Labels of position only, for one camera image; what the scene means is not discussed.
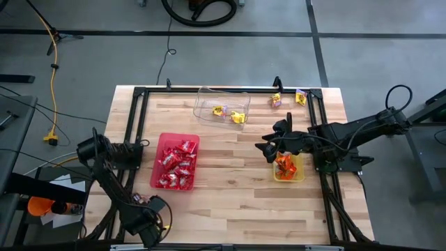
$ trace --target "white paper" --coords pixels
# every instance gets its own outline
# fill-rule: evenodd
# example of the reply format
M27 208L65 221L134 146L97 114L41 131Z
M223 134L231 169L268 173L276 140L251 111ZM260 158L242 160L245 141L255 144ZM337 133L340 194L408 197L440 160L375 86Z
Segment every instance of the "white paper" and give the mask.
M78 191L85 192L85 181L71 183L71 176L69 174L60 176L50 183L55 185L62 185L67 188L76 189ZM79 222L82 219L82 215L58 215L55 213L47 213L46 215L40 217L42 224L45 225L48 222L53 222L53 228L62 227L75 222Z

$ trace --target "yellow container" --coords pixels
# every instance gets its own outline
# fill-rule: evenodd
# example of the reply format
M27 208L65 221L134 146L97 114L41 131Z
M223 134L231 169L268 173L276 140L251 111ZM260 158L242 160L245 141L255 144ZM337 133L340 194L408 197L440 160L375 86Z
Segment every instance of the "yellow container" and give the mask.
M276 177L276 172L274 169L274 165L272 165L272 177L279 182L300 182L305 180L304 175L304 160L302 159L302 155L291 155L291 162L294 164L297 169L294 178L291 180L282 180Z

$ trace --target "concrete floor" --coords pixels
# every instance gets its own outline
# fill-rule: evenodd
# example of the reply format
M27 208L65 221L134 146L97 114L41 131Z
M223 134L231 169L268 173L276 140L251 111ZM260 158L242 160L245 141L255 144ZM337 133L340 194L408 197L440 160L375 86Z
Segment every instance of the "concrete floor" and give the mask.
M140 8L133 0L34 0L45 17L59 29L166 31L169 16L160 1L148 0ZM442 0L313 0L320 32L343 33L446 33L446 2ZM184 1L175 9L190 13ZM215 3L203 18L224 13ZM0 28L42 29L24 1L11 1L0 13ZM195 29L174 22L172 31L291 31L310 32L305 0L246 0L230 22L215 28ZM166 37L87 36L59 46L60 69L55 92L60 111L107 120L117 84L154 84L166 50ZM22 95L38 96L51 107L47 36L0 35L0 72L32 74L33 84L3 84ZM311 38L172 37L178 53L167 57L160 83L270 86L279 75L287 86L321 86ZM350 120L384 108L387 90L406 84L414 98L405 114L420 109L427 98L445 88L445 40L321 39L330 87L342 90ZM396 91L392 105L406 101ZM42 143L51 123L36 113L22 150L50 159L75 150L91 136L90 121L59 117L70 137L68 147ZM397 154L390 149L398 148ZM446 249L444 204L413 206L408 196L425 189L404 137L379 138L360 148L376 160L364 168L371 223L377 241L390 245ZM20 156L15 171L39 165Z

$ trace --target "wooden tabletop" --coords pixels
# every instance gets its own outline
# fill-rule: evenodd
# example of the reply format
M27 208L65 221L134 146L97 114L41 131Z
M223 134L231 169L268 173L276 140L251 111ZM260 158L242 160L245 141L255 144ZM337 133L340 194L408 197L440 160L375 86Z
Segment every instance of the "wooden tabletop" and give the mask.
M123 142L134 86L117 86L111 104L105 135ZM328 122L347 122L341 91L322 89ZM249 119L243 131L204 126L192 114L194 93L152 93L148 100L141 169L134 192L159 195L172 207L174 223L165 243L244 243L244 244L328 244L328 231L321 184L314 171L312 156L302 154L305 180L279 183L272 177L271 164L254 143L272 133L272 125L293 114L293 129L307 132L308 107L282 96L282 106L271 108L270 95L250 94ZM141 102L135 114L134 139ZM157 190L149 185L158 137L162 132L200 136L199 158L194 189L191 192ZM339 173L347 213L363 233L374 239L364 191L352 173ZM110 207L110 200L97 183L91 188L86 207L86 226L92 231ZM169 221L167 210L162 211ZM334 214L338 236L339 217ZM114 231L117 232L118 220ZM125 235L126 242L140 243L139 236Z

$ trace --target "red plastic bin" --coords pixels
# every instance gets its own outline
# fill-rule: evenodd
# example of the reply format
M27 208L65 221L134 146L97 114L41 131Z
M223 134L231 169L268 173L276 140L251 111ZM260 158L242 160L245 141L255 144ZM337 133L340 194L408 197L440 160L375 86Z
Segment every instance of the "red plastic bin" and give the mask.
M189 140L197 143L197 147L195 147L195 150L192 154L196 154L196 158L198 158L198 148L200 145L200 137L198 135L186 135L186 134L177 134L177 133L167 133L164 132L160 135L160 139L158 140L158 146L156 149L156 156L155 156L155 163L153 163L153 171L152 171L152 177L151 177L151 187L157 188L157 189L167 189L167 190L174 190L174 191L190 191L193 189L194 181L195 181L195 168L197 167L197 162L195 161L194 166L192 167L192 172L194 174L192 178L192 185L190 189L188 190L177 190L177 189L169 189L169 188L158 188L156 186L158 180L160 179L161 175L165 173L164 167L161 165L161 163L158 160L162 159L163 150L166 150L168 148L174 148L175 146L178 146L181 144L183 140Z

